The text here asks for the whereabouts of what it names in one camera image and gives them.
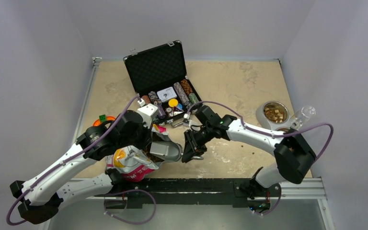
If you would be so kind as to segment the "clear water bottle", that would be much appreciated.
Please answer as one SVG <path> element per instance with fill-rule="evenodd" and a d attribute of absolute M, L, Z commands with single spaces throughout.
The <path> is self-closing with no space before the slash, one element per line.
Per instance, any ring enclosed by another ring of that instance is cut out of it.
<path fill-rule="evenodd" d="M 299 130 L 311 118 L 316 115 L 316 109 L 313 106 L 304 106 L 294 113 L 290 118 L 290 127 Z"/>

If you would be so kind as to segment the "black poker chip case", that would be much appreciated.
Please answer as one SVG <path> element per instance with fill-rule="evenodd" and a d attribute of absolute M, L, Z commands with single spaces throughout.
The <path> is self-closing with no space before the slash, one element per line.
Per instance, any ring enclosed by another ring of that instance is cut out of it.
<path fill-rule="evenodd" d="M 183 119 L 189 108 L 192 108 L 192 113 L 196 112 L 198 107 L 194 103 L 201 98 L 188 78 L 180 40 L 132 53 L 124 57 L 123 62 L 135 93 L 140 97 L 147 96 L 151 103 L 159 107 L 156 124 L 176 127 L 175 122 Z M 156 94 L 168 87 L 173 87 L 177 93 L 177 107 L 163 103 Z"/>

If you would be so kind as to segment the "grey metal scoop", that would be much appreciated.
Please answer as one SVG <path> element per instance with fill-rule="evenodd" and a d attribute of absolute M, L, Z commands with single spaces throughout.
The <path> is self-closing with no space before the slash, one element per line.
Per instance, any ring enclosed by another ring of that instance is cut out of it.
<path fill-rule="evenodd" d="M 167 162 L 178 162 L 188 163 L 192 160 L 203 160 L 202 156 L 190 156 L 184 154 L 183 147 L 172 141 L 154 141 L 150 145 L 150 155 L 155 156 L 161 160 Z"/>

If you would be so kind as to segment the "aluminium frame rail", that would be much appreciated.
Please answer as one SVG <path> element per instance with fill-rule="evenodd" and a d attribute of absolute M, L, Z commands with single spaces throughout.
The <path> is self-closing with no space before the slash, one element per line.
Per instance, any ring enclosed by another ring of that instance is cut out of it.
<path fill-rule="evenodd" d="M 86 90 L 85 96 L 83 98 L 82 107 L 81 107 L 81 110 L 80 110 L 80 115 L 79 115 L 78 120 L 77 120 L 76 128 L 75 128 L 74 135 L 73 135 L 73 138 L 71 140 L 71 143 L 73 143 L 76 140 L 76 138 L 79 137 L 80 134 L 83 131 L 85 131 L 85 129 L 89 126 L 88 124 L 86 124 L 85 118 L 86 118 L 86 113 L 89 110 L 89 103 L 90 103 L 90 99 L 91 99 L 91 95 L 92 95 L 92 89 L 93 89 L 94 84 L 95 84 L 96 75 L 97 75 L 97 72 L 99 70 L 99 65 L 102 61 L 104 61 L 104 59 L 102 57 L 92 57 L 93 67 L 92 67 L 92 71 L 91 71 L 91 74 L 90 74 L 90 77 L 89 77 L 87 90 Z M 97 177 L 97 174 L 101 174 L 101 173 L 100 172 L 94 172 L 94 170 L 96 168 L 103 168 L 103 163 L 99 162 L 95 165 L 92 165 L 92 166 L 88 167 L 88 169 L 85 169 L 82 172 L 78 173 L 76 175 L 77 176 L 76 178 L 72 178 L 71 182 L 76 183 L 76 182 L 86 180 L 90 177 Z"/>

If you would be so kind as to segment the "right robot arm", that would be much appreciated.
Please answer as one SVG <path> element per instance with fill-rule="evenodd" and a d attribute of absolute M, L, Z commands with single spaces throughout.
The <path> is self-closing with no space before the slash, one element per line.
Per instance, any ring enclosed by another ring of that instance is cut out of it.
<path fill-rule="evenodd" d="M 285 134 L 263 128 L 251 131 L 239 118 L 232 115 L 220 117 L 207 105 L 201 106 L 195 116 L 201 127 L 198 131 L 185 131 L 182 162 L 201 158 L 207 151 L 206 144 L 215 138 L 264 150 L 274 156 L 275 163 L 259 169 L 250 180 L 250 189 L 256 195 L 283 181 L 300 184 L 316 160 L 310 145 L 294 129 Z"/>

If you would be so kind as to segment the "yellow dealer chip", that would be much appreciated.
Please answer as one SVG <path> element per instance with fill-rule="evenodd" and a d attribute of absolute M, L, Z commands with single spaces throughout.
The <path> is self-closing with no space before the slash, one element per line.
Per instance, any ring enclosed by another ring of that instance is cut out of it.
<path fill-rule="evenodd" d="M 178 104 L 179 104 L 179 102 L 178 102 L 178 100 L 176 100 L 176 99 L 170 99 L 170 100 L 168 101 L 168 105 L 169 105 L 169 107 L 177 107 L 177 106 L 178 106 Z"/>

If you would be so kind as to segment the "orange green toy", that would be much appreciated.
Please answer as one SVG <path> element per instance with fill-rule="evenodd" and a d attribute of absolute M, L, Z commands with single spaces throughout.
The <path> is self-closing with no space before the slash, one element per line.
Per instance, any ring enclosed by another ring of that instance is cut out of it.
<path fill-rule="evenodd" d="M 103 122 L 114 121 L 114 120 L 115 120 L 115 117 L 113 116 L 100 115 L 99 118 L 93 123 L 93 126 L 96 127 L 102 124 Z"/>

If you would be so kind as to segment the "pet food bag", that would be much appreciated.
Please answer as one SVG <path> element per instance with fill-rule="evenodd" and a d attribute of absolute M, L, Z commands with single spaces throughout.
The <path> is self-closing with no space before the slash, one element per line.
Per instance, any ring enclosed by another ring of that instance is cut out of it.
<path fill-rule="evenodd" d="M 117 170 L 122 177 L 129 182 L 139 182 L 148 174 L 158 170 L 166 160 L 150 153 L 151 144 L 159 141 L 170 141 L 166 128 L 153 125 L 151 142 L 146 148 L 139 149 L 135 146 L 127 146 L 117 149 L 112 156 L 105 157 L 106 170 Z"/>

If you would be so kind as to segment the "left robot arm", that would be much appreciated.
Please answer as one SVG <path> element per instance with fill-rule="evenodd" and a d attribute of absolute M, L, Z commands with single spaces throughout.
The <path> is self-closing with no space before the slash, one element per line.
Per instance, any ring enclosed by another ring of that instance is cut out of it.
<path fill-rule="evenodd" d="M 75 184 L 70 179 L 113 156 L 118 149 L 131 146 L 145 149 L 152 142 L 152 121 L 157 113 L 157 106 L 152 104 L 136 111 L 126 107 L 115 121 L 88 128 L 63 156 L 37 176 L 28 181 L 14 181 L 10 190 L 16 201 L 7 213 L 7 224 L 40 224 L 66 206 L 90 196 L 120 195 L 124 183 L 116 169 Z"/>

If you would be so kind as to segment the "white playing card box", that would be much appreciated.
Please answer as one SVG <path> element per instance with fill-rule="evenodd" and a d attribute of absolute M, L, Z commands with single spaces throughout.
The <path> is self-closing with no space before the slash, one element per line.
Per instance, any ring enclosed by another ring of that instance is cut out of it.
<path fill-rule="evenodd" d="M 158 98 L 164 103 L 177 97 L 177 93 L 173 87 L 168 87 L 156 92 Z"/>

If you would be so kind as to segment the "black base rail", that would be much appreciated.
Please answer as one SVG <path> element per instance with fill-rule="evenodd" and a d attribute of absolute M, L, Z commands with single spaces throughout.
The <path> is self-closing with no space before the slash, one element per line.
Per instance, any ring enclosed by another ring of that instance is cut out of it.
<path fill-rule="evenodd" d="M 105 198 L 117 197 L 127 208 L 158 205 L 228 205 L 267 211 L 281 197 L 281 187 L 258 188 L 249 178 L 149 178 L 114 186 Z"/>

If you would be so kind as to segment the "grey double pet bowl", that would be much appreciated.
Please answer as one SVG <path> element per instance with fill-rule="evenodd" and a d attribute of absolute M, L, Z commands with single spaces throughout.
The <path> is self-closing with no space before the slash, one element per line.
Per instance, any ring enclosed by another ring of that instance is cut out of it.
<path fill-rule="evenodd" d="M 278 101 L 268 101 L 260 105 L 255 116 L 262 128 L 287 132 L 290 130 L 291 115 L 287 107 Z"/>

